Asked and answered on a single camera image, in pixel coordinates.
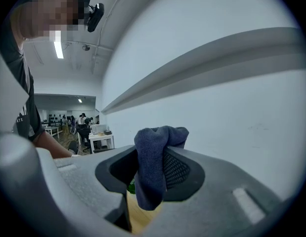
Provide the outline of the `white perforated board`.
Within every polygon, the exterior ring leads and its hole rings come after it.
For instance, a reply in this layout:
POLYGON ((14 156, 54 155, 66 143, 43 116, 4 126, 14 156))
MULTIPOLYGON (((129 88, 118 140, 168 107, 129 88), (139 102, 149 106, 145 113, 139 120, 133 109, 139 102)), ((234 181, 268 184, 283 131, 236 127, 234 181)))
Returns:
POLYGON ((92 133, 98 134, 98 133, 104 133, 105 130, 107 130, 107 125, 105 124, 93 124, 91 126, 92 133))

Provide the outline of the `white side table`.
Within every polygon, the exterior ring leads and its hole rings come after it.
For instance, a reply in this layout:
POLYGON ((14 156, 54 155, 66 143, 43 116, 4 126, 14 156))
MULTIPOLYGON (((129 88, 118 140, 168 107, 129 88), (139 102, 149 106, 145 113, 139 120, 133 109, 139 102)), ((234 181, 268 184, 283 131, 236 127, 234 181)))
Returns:
POLYGON ((96 141, 106 141, 107 142, 107 147, 108 149, 114 149, 115 144, 114 144, 114 136, 113 134, 109 135, 100 135, 100 134, 89 134, 89 140, 90 140, 90 148, 91 148, 91 153, 94 154, 94 142, 96 141))

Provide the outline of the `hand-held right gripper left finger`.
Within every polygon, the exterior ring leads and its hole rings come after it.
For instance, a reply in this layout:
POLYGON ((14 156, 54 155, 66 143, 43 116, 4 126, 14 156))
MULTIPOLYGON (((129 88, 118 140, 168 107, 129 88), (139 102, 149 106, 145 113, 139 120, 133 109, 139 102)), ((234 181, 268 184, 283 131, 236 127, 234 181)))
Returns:
POLYGON ((131 231, 127 187, 138 168, 134 146, 54 162, 67 185, 91 211, 131 231))

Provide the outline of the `person's left forearm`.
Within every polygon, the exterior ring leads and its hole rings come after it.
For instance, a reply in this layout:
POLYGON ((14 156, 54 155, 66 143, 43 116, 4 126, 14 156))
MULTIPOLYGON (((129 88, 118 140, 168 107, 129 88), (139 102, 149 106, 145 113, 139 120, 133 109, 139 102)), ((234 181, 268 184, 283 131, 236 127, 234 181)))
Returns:
POLYGON ((53 158, 70 158, 72 153, 61 146, 49 133, 44 131, 33 140, 38 148, 46 149, 53 158))

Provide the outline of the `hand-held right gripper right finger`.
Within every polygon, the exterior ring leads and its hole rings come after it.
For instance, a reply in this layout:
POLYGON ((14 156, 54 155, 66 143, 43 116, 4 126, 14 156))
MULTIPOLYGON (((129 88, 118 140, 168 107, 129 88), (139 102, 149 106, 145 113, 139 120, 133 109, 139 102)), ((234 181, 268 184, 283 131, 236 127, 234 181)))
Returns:
POLYGON ((142 237, 263 237, 292 201, 228 161, 175 147, 166 151, 199 164, 204 182, 187 200, 164 202, 142 237))

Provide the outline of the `black office chair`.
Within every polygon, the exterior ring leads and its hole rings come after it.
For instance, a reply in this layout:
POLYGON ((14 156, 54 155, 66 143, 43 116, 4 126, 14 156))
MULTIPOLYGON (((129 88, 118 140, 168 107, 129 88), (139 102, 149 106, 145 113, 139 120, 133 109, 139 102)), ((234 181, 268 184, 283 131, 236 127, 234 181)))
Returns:
POLYGON ((86 150, 90 150, 91 149, 90 139, 89 139, 90 129, 88 127, 87 128, 79 127, 77 129, 77 133, 79 134, 80 145, 84 145, 86 147, 85 149, 83 149, 83 152, 85 152, 86 150))

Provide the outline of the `long white table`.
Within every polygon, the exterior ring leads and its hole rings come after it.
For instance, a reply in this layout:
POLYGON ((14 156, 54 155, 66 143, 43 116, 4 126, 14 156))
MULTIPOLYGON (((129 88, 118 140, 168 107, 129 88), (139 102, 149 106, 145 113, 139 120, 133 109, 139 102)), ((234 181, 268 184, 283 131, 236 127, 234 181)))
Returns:
POLYGON ((49 133, 51 136, 57 136, 58 139, 59 139, 60 133, 63 132, 62 130, 59 129, 58 126, 46 126, 45 131, 49 133))

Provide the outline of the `black folding chair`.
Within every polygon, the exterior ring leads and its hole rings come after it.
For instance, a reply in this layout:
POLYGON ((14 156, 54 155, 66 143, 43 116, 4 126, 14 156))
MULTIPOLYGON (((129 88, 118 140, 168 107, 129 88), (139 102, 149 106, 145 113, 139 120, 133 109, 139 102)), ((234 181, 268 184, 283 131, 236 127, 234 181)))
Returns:
POLYGON ((76 141, 71 141, 69 143, 69 146, 68 146, 68 150, 74 154, 74 155, 77 155, 78 154, 78 151, 79 151, 79 145, 76 141))

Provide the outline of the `person's black printed t-shirt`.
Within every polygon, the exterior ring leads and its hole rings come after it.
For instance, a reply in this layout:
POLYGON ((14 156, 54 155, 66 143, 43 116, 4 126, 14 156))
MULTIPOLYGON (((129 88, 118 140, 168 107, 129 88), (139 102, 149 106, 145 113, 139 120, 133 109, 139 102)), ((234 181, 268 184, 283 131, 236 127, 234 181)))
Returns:
POLYGON ((7 18, 0 28, 0 52, 15 79, 29 95, 16 118, 12 131, 32 142, 44 132, 44 128, 34 100, 33 76, 23 50, 19 49, 15 41, 10 20, 7 18))

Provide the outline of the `dark blue cloth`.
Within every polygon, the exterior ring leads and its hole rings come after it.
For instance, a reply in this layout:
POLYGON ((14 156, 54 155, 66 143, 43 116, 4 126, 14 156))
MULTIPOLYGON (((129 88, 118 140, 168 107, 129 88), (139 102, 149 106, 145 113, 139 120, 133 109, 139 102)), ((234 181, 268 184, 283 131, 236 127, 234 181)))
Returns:
POLYGON ((163 172, 163 152, 166 146, 183 148, 189 131, 185 127, 162 126, 144 128, 134 138, 138 170, 134 177, 138 206, 146 211, 155 210, 166 193, 163 172))

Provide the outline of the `long ceiling light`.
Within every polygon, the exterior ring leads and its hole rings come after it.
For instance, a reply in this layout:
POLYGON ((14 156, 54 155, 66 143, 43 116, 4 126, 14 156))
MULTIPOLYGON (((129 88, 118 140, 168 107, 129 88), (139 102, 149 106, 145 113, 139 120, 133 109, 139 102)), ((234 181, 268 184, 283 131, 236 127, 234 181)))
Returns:
POLYGON ((63 59, 63 50, 62 50, 62 43, 61 43, 61 32, 55 31, 55 37, 54 37, 54 48, 56 52, 56 56, 58 59, 63 59))

